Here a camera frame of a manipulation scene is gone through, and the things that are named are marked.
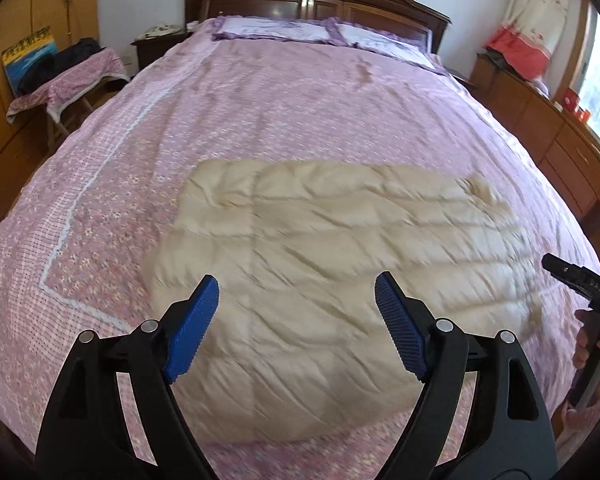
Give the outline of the red items on windowsill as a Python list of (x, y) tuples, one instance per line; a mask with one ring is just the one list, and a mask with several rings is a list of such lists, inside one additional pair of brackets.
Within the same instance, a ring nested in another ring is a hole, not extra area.
[(591, 112), (585, 108), (580, 107), (580, 96), (573, 90), (573, 88), (567, 88), (562, 95), (562, 109), (570, 113), (578, 122), (586, 124), (588, 118), (591, 117)]

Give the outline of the pink floral bedspread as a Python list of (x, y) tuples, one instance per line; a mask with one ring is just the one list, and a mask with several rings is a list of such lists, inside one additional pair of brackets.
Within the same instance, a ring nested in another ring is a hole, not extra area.
[[(152, 312), (143, 278), (207, 160), (407, 165), (478, 177), (527, 234), (540, 322), (517, 334), (546, 406), (566, 396), (582, 300), (541, 266), (597, 268), (576, 217), (516, 136), (447, 76), (330, 44), (212, 39), (206, 23), (99, 107), (0, 223), (0, 421), (33, 451), (62, 362), (82, 330), (124, 334)], [(227, 479), (366, 479), (413, 406), (303, 440), (210, 443)]]

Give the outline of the blue yellow picture board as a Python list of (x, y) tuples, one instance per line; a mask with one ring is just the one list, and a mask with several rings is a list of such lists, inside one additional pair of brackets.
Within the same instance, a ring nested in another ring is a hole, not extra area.
[(20, 96), (19, 86), (24, 76), (41, 58), (58, 52), (55, 37), (50, 25), (42, 27), (3, 50), (1, 60), (10, 90)]

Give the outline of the left purple frilled pillow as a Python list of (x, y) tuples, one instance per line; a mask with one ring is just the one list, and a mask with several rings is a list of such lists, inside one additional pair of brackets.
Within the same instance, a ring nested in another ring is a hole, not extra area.
[(215, 19), (212, 39), (219, 40), (275, 40), (330, 44), (345, 47), (347, 41), (327, 22), (283, 20), (262, 16), (220, 16)]

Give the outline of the purple frilled pillow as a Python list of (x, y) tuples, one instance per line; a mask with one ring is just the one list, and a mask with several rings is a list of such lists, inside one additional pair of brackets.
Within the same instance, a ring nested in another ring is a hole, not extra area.
[(438, 75), (448, 73), (432, 54), (398, 36), (391, 36), (388, 32), (378, 32), (375, 29), (345, 23), (336, 18), (327, 20), (325, 28), (329, 31), (332, 39), (342, 46), (393, 58)]
[(345, 47), (347, 41), (327, 22), (283, 20), (262, 16), (220, 16), (215, 19), (212, 39), (219, 40), (275, 40), (330, 44)]

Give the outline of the right purple frilled pillow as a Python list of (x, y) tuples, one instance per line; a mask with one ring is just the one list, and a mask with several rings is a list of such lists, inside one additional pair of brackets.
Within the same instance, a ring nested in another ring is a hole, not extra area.
[(438, 75), (448, 73), (432, 54), (398, 36), (391, 36), (388, 32), (378, 32), (375, 29), (345, 23), (336, 18), (327, 20), (325, 28), (329, 31), (332, 39), (342, 46), (393, 58)]

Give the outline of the beige down jacket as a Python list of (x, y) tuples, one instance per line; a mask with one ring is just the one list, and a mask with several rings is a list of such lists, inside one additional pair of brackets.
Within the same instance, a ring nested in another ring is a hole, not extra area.
[(527, 234), (485, 180), (327, 160), (199, 164), (143, 265), (155, 315), (205, 275), (220, 285), (174, 387), (195, 437), (303, 440), (409, 410), (418, 385), (374, 299), (384, 271), (469, 333), (540, 322)]

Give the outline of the left dark nightstand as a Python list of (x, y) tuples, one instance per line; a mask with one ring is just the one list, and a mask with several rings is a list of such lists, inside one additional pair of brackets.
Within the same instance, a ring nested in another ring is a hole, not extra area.
[(147, 29), (132, 42), (136, 49), (137, 70), (140, 72), (191, 34), (184, 27), (174, 24), (158, 24)]

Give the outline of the wooden drawer cabinet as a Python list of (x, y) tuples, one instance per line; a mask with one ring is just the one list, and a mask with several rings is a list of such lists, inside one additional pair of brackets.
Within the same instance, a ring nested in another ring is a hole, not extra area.
[(472, 95), (513, 133), (578, 220), (600, 215), (600, 141), (531, 84), (479, 53)]

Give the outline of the stool with pink cloth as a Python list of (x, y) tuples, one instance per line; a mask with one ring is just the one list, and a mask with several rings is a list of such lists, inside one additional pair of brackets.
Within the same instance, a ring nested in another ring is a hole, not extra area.
[(91, 113), (93, 107), (85, 97), (105, 80), (118, 80), (125, 84), (131, 80), (121, 58), (111, 48), (94, 53), (32, 93), (14, 99), (7, 109), (6, 120), (13, 124), (19, 114), (35, 107), (44, 107), (47, 116), (47, 147), (51, 152), (56, 151), (58, 145), (69, 136), (69, 131), (61, 120), (64, 110), (81, 101)]

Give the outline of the black clothes on stool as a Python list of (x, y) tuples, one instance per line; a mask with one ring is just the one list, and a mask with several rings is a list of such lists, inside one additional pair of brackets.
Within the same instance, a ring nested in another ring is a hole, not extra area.
[(16, 87), (16, 95), (25, 96), (32, 93), (46, 82), (84, 62), (101, 50), (102, 46), (94, 38), (87, 37), (57, 53), (42, 55), (24, 72)]

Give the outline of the orange wooden wardrobe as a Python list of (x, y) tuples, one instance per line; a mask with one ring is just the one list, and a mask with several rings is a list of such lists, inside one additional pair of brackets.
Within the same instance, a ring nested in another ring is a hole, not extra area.
[(35, 62), (98, 37), (97, 0), (0, 0), (0, 221), (46, 159), (48, 115), (35, 105), (7, 116)]

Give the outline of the pink and white curtain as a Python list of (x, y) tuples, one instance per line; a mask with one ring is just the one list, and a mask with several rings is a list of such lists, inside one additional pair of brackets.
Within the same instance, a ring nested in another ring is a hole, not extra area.
[(572, 45), (580, 24), (582, 0), (509, 0), (504, 18), (486, 40), (486, 50), (501, 55), (519, 77), (544, 77), (556, 53)]

